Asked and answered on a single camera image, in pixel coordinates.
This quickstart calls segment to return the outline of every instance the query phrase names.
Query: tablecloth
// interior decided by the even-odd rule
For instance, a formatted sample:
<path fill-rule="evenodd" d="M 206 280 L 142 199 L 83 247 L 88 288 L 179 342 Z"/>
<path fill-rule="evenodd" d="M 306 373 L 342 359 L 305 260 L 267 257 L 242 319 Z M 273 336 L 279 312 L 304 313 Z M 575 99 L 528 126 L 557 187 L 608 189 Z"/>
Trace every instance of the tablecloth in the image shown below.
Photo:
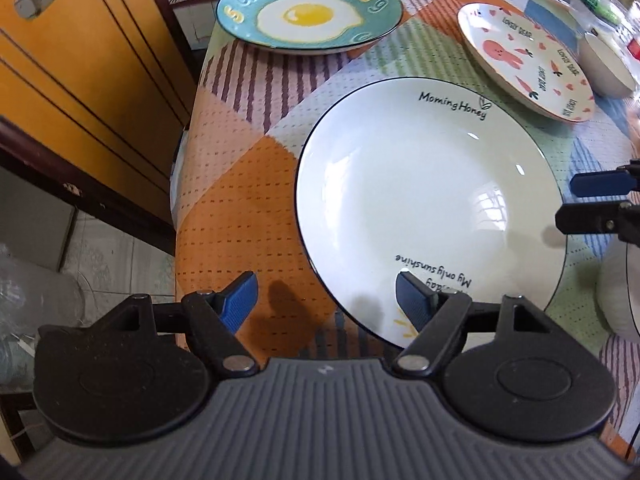
<path fill-rule="evenodd" d="M 391 358 L 397 352 L 336 309 L 296 229 L 294 176 L 302 145 L 321 114 L 349 92 L 385 78 L 428 76 L 484 95 L 536 141 L 565 202 L 576 200 L 568 191 L 573 174 L 615 168 L 635 153 L 636 100 L 596 97 L 592 120 L 559 123 L 516 102 L 462 47 L 457 12 L 483 2 L 528 16 L 575 51 L 579 26 L 559 0 L 401 1 L 397 30 L 345 54 L 281 56 L 233 40 L 217 25 L 212 35 L 180 176 L 177 295 L 220 289 L 254 270 L 260 296 L 238 337 L 262 362 L 296 355 Z M 602 439 L 624 454 L 629 436 L 620 428 L 640 378 L 640 346 L 610 334 L 595 305 L 609 239 L 569 237 L 561 283 L 546 312 L 599 355 L 617 381 L 620 394 Z M 414 334 L 407 324 L 408 338 Z"/>

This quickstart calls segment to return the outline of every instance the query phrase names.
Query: plate rim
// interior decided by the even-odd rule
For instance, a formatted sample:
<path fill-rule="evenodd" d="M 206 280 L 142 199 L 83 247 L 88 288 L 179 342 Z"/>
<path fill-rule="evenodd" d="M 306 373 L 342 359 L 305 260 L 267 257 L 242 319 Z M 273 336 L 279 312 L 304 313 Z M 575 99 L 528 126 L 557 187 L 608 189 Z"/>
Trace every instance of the plate rim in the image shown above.
<path fill-rule="evenodd" d="M 364 324 L 359 322 L 354 316 L 352 316 L 351 313 L 344 306 L 342 306 L 342 304 L 336 299 L 336 297 L 331 292 L 331 290 L 329 290 L 328 285 L 324 282 L 324 280 L 320 276 L 320 273 L 318 272 L 318 269 L 316 268 L 316 264 L 311 259 L 311 255 L 309 254 L 309 251 L 306 248 L 305 238 L 303 237 L 302 229 L 300 228 L 300 217 L 298 215 L 298 179 L 300 177 L 300 163 L 302 161 L 303 155 L 305 154 L 306 146 L 308 145 L 309 139 L 311 139 L 311 137 L 313 136 L 316 128 L 318 127 L 318 124 L 320 124 L 322 119 L 324 119 L 325 115 L 327 115 L 338 104 L 340 104 L 340 102 L 344 101 L 347 97 L 351 96 L 352 94 L 355 94 L 356 92 L 358 92 L 358 91 L 360 91 L 363 88 L 366 88 L 368 86 L 372 86 L 372 85 L 375 85 L 375 84 L 378 84 L 378 83 L 382 83 L 382 82 L 385 82 L 385 81 L 393 81 L 393 80 L 399 80 L 399 79 L 421 79 L 421 80 L 438 81 L 440 83 L 447 83 L 447 84 L 450 84 L 450 85 L 459 86 L 460 88 L 468 90 L 469 92 L 472 92 L 473 94 L 476 94 L 478 96 L 484 97 L 481 93 L 478 93 L 475 90 L 471 90 L 471 89 L 469 89 L 469 88 L 467 88 L 465 86 L 462 86 L 461 84 L 453 83 L 451 81 L 445 81 L 444 79 L 437 79 L 435 77 L 421 77 L 421 76 L 398 76 L 398 77 L 389 77 L 389 78 L 385 78 L 385 79 L 379 79 L 377 81 L 373 81 L 371 83 L 367 83 L 366 85 L 360 86 L 360 87 L 356 88 L 355 90 L 352 90 L 348 94 L 343 95 L 340 99 L 338 99 L 334 104 L 332 104 L 327 110 L 325 110 L 322 113 L 322 115 L 318 118 L 318 120 L 316 121 L 314 126 L 311 128 L 311 131 L 309 132 L 308 136 L 306 136 L 305 142 L 302 144 L 302 149 L 300 150 L 300 156 L 298 157 L 298 162 L 296 164 L 296 176 L 295 176 L 295 179 L 293 181 L 293 187 L 294 187 L 294 190 L 293 190 L 294 191 L 293 192 L 293 209 L 294 209 L 294 216 L 296 218 L 296 230 L 298 231 L 298 237 L 300 238 L 300 243 L 302 244 L 302 250 L 304 251 L 304 254 L 306 256 L 306 260 L 308 261 L 309 265 L 311 266 L 311 269 L 313 270 L 316 278 L 321 283 L 322 288 L 324 288 L 324 291 L 329 295 L 329 298 L 331 298 L 331 300 L 336 304 L 336 306 L 345 315 L 347 315 L 347 317 L 349 317 L 349 319 L 351 319 L 359 328 L 363 329 L 367 334 L 379 339 L 380 341 L 385 342 L 388 345 L 393 346 L 394 348 L 398 348 L 398 349 L 403 350 L 404 348 L 407 348 L 407 347 L 403 348 L 401 346 L 398 346 L 397 344 L 392 343 L 388 339 L 382 337 L 380 334 L 377 334 L 377 333 L 373 332 L 373 330 L 371 330 L 370 328 L 368 328 L 367 326 L 365 326 Z M 553 169 L 551 168 L 551 165 L 549 164 L 549 161 L 547 160 L 546 155 L 542 152 L 542 150 L 540 149 L 540 146 L 538 145 L 536 140 L 529 134 L 529 132 L 520 123 L 520 121 L 517 120 L 515 117 L 513 117 L 510 113 L 508 113 L 507 110 L 505 110 L 502 106 L 500 106 L 498 103 L 494 102 L 493 100 L 489 99 L 489 101 L 493 104 L 493 106 L 496 106 L 496 107 L 500 108 L 500 110 L 502 110 L 511 119 L 513 119 L 515 121 L 515 123 L 524 130 L 524 132 L 529 136 L 529 138 L 532 140 L 532 142 L 536 145 L 536 147 L 538 148 L 538 150 L 542 154 L 542 157 L 545 160 L 545 163 L 546 163 L 547 167 L 549 168 L 549 171 L 551 172 L 551 175 L 552 175 L 552 177 L 554 179 L 554 182 L 556 183 L 556 187 L 558 188 L 558 195 L 560 197 L 560 202 L 561 202 L 561 204 L 564 203 L 564 199 L 563 199 L 563 196 L 562 196 L 562 190 L 560 189 L 560 185 L 558 184 L 558 181 L 556 180 L 556 176 L 555 176 L 555 174 L 553 172 Z M 568 255 L 568 248 L 569 248 L 569 236 L 565 235 L 565 238 L 564 238 L 564 260 L 562 261 L 562 270 L 560 271 L 560 274 L 558 276 L 558 282 L 556 283 L 556 288 L 554 289 L 553 294 L 551 295 L 551 299 L 549 300 L 549 303 L 547 303 L 542 308 L 536 305 L 536 307 L 540 308 L 540 310 L 542 310 L 542 312 L 544 312 L 546 309 L 548 309 L 549 305 L 552 303 L 552 301 L 556 297 L 556 294 L 558 293 L 558 289 L 560 288 L 560 283 L 562 282 L 562 276 L 564 275 L 564 268 L 566 267 L 566 259 L 567 259 L 567 255 Z"/>
<path fill-rule="evenodd" d="M 274 54 L 284 54 L 288 56 L 326 56 L 328 54 L 340 54 L 341 52 L 348 52 L 349 50 L 353 50 L 355 48 L 368 45 L 369 43 L 373 43 L 374 41 L 380 40 L 381 38 L 384 38 L 385 36 L 388 36 L 389 34 L 391 34 L 393 31 L 396 30 L 396 28 L 400 26 L 400 24 L 402 23 L 402 16 L 404 15 L 404 10 L 405 10 L 404 4 L 402 3 L 402 0 L 398 0 L 398 2 L 400 3 L 400 8 L 401 8 L 400 17 L 398 18 L 398 22 L 396 22 L 396 24 L 392 28 L 390 28 L 388 31 L 383 32 L 382 34 L 379 34 L 373 38 L 369 38 L 368 40 L 359 41 L 358 43 L 350 43 L 350 44 L 345 44 L 343 46 L 325 47 L 325 48 L 318 48 L 316 46 L 313 46 L 313 47 L 273 46 L 273 45 L 267 45 L 263 43 L 257 43 L 255 41 L 244 40 L 243 38 L 240 38 L 236 34 L 232 33 L 230 30 L 228 30 L 228 28 L 226 28 L 220 21 L 218 17 L 218 9 L 220 8 L 220 3 L 222 3 L 222 0 L 218 0 L 216 2 L 215 15 L 216 15 L 216 23 L 220 26 L 220 28 L 235 40 L 242 41 L 243 43 L 256 46 L 257 48 L 266 50 L 268 52 L 273 52 Z"/>
<path fill-rule="evenodd" d="M 485 4 L 485 3 L 482 3 L 482 2 L 472 2 L 472 3 L 466 4 L 466 5 L 463 5 L 462 7 L 460 7 L 460 10 L 458 11 L 458 15 L 456 16 L 456 18 L 458 20 L 458 27 L 460 28 L 460 32 L 462 33 L 462 38 L 464 39 L 464 43 L 465 43 L 466 48 L 469 50 L 469 52 L 471 53 L 473 58 L 476 60 L 476 63 L 478 63 L 480 65 L 480 67 L 484 70 L 484 72 L 486 72 L 486 74 L 490 78 L 492 78 L 492 79 L 499 78 L 500 79 L 502 84 L 500 84 L 497 81 L 495 81 L 495 83 L 498 84 L 498 86 L 502 87 L 503 85 L 507 85 L 509 88 L 515 88 L 516 92 L 518 93 L 518 95 L 520 97 L 526 97 L 523 93 L 521 93 L 517 89 L 516 85 L 512 84 L 511 82 L 509 82 L 507 80 L 507 78 L 505 78 L 505 76 L 501 75 L 500 72 L 498 72 L 493 66 L 491 66 L 491 64 L 480 54 L 479 49 L 474 47 L 471 44 L 471 40 L 465 34 L 465 31 L 462 28 L 462 24 L 460 23 L 460 16 L 462 15 L 462 11 L 464 9 L 466 9 L 467 7 L 470 7 L 470 6 L 474 6 L 474 5 L 486 5 L 486 6 L 496 7 L 497 9 L 500 9 L 500 7 L 497 6 L 497 5 Z M 544 30 L 547 34 L 552 35 L 554 38 L 556 38 L 556 35 L 553 34 L 551 31 L 547 30 L 544 27 L 544 25 L 542 25 L 542 23 L 536 22 L 535 20 L 532 20 L 532 19 L 528 18 L 524 14 L 520 14 L 520 12 L 522 12 L 522 11 L 519 11 L 517 13 L 518 16 L 524 18 L 525 20 L 529 20 L 531 23 L 535 23 L 535 24 L 539 25 L 542 28 L 542 30 Z M 591 88 L 591 83 L 587 79 L 587 76 L 584 73 L 584 70 L 582 69 L 582 67 L 580 66 L 580 63 L 578 63 L 577 59 L 575 59 L 575 56 L 574 56 L 574 53 L 572 52 L 572 50 L 569 47 L 567 47 L 560 39 L 556 38 L 556 41 L 560 45 L 562 45 L 565 50 L 568 51 L 569 56 L 571 56 L 571 58 L 574 60 L 574 63 L 580 68 L 580 70 L 582 71 L 582 75 L 584 76 L 584 78 L 587 81 L 587 85 L 589 86 L 589 90 L 591 90 L 591 95 L 594 96 L 593 88 Z M 505 88 L 502 88 L 502 89 L 505 92 L 510 94 L 510 92 L 508 92 Z M 551 110 L 548 110 L 548 109 L 542 107 L 541 105 L 539 105 L 538 103 L 536 103 L 536 102 L 534 102 L 532 100 L 526 100 L 526 99 L 520 100 L 516 96 L 513 96 L 513 95 L 512 95 L 512 97 L 514 99 L 519 100 L 520 103 L 523 106 L 526 106 L 527 108 L 530 108 L 531 110 L 535 111 L 536 113 L 539 113 L 540 115 L 545 116 L 545 117 L 547 117 L 549 119 L 552 119 L 552 120 L 555 120 L 555 121 L 561 121 L 561 122 L 563 122 L 565 124 L 582 124 L 582 123 L 585 123 L 585 122 L 590 121 L 591 119 L 593 119 L 593 113 L 594 113 L 593 110 L 590 112 L 588 117 L 586 117 L 586 118 L 584 118 L 584 119 L 582 119 L 580 121 L 574 121 L 574 120 L 562 117 L 562 116 L 552 112 Z"/>

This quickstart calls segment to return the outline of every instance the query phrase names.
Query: teal plate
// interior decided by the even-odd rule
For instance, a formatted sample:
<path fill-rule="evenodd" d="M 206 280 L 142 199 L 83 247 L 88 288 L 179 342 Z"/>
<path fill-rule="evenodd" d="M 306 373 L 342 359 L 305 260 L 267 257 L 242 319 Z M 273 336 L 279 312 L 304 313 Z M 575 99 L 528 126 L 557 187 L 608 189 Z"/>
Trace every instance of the teal plate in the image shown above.
<path fill-rule="evenodd" d="M 288 54 L 327 54 L 394 30 L 400 0 L 220 0 L 216 15 L 232 36 Z"/>

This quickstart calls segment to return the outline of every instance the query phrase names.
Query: plate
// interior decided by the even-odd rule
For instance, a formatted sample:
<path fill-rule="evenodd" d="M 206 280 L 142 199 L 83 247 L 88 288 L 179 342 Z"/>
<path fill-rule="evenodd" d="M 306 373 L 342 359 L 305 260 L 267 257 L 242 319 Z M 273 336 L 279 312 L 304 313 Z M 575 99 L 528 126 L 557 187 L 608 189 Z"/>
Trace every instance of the plate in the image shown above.
<path fill-rule="evenodd" d="M 220 0 L 220 26 L 232 36 L 284 54 L 330 54 L 394 30 L 400 0 Z"/>
<path fill-rule="evenodd" d="M 525 106 L 567 123 L 591 118 L 593 92 L 586 76 L 539 24 L 487 4 L 462 7 L 458 23 L 480 66 Z"/>
<path fill-rule="evenodd" d="M 395 297 L 409 269 L 475 301 L 544 308 L 564 267 L 556 180 L 528 133 L 481 95 L 426 78 L 376 82 L 318 121 L 296 175 L 306 254 L 334 300 L 377 336 L 416 335 Z"/>

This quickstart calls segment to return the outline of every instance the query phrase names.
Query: gray ribbed surface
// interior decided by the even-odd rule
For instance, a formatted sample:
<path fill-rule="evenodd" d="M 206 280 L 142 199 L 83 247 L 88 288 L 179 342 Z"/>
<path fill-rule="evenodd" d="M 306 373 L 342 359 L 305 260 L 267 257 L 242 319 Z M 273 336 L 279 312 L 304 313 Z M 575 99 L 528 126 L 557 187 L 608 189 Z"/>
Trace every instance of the gray ribbed surface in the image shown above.
<path fill-rule="evenodd" d="M 258 376 L 221 384 L 195 420 L 154 442 L 91 449 L 56 439 L 21 469 L 31 480 L 615 480 L 629 471 L 595 438 L 491 441 L 449 415 L 427 383 L 393 378 L 374 359 L 272 359 Z"/>

